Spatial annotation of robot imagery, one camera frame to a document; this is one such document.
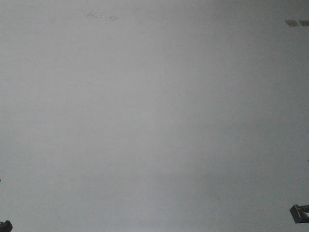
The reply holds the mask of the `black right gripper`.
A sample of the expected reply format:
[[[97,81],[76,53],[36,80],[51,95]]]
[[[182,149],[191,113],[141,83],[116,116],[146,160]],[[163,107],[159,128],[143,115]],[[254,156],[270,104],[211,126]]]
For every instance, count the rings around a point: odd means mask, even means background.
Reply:
[[[290,208],[290,213],[296,224],[309,223],[309,205],[293,205]]]

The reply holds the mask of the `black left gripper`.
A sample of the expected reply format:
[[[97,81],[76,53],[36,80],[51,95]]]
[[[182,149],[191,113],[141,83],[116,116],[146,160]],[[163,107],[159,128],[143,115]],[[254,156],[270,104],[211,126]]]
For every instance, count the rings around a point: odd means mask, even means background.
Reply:
[[[11,232],[13,226],[9,220],[5,222],[0,222],[0,232]]]

